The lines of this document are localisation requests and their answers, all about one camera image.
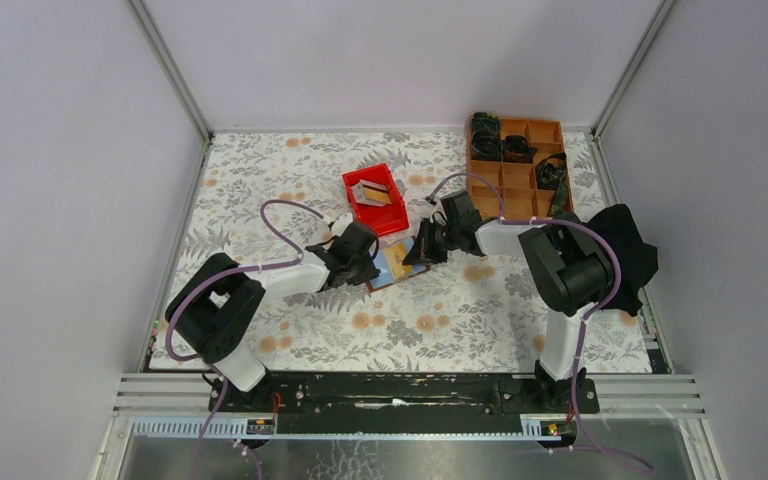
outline black cloth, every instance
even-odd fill
[[[624,310],[629,315],[637,315],[643,306],[637,292],[658,271],[658,249],[643,243],[631,210],[624,204],[602,210],[585,225],[608,242],[622,269],[620,289],[603,310]]]

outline floral tablecloth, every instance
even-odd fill
[[[589,220],[604,202],[587,142],[583,133],[564,138],[575,211]],[[350,211],[341,174],[359,168],[389,165],[411,219],[401,237],[414,233],[431,211],[423,198],[441,178],[465,169],[465,142],[462,133],[217,135],[168,298],[220,250],[241,264],[292,256],[262,224],[261,203],[292,199],[336,218]],[[463,186],[454,179],[441,194]],[[327,227],[309,213],[270,208],[270,219],[299,244],[327,238]],[[456,252],[447,264],[375,293],[348,287],[262,304],[244,341],[275,370],[531,372],[545,342],[545,313],[523,258]],[[636,319],[600,312],[590,325],[585,367],[651,371]],[[169,358],[165,334],[159,320],[149,368],[204,368]],[[174,346],[192,352],[177,334]]]

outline red box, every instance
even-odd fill
[[[372,205],[359,205],[355,201],[352,193],[352,187],[357,185],[360,180],[379,183],[387,187],[387,194],[390,196],[390,205],[383,207],[373,207]],[[388,235],[390,233],[406,230],[410,226],[408,221],[408,212],[405,210],[405,201],[399,189],[396,188],[396,182],[393,181],[393,175],[390,173],[390,167],[381,163],[373,165],[363,170],[343,174],[343,183],[346,184],[346,195],[352,204],[357,219],[375,230],[378,236]]]

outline white wall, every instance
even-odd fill
[[[768,2],[682,2],[605,146],[726,470],[768,478]]]
[[[0,479],[86,477],[199,148],[123,0],[0,2]]]
[[[590,125],[658,0],[150,0],[214,128]]]

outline wooden tray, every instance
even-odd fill
[[[523,135],[532,146],[537,147],[534,163],[504,163],[472,159],[472,118],[467,123],[467,152],[466,170],[486,178],[499,190],[505,200],[505,217],[521,220],[533,216],[546,218],[549,207],[555,198],[551,190],[538,190],[534,167],[553,153],[564,151],[564,137],[561,133],[561,123],[554,120],[539,120],[518,117],[499,117],[502,123],[500,136],[502,140],[508,135]],[[551,159],[555,166],[560,165],[557,159]],[[498,217],[499,200],[484,182],[475,178],[467,180],[467,191],[472,198],[475,208],[483,218]],[[565,212],[573,211],[572,188],[569,189]]]

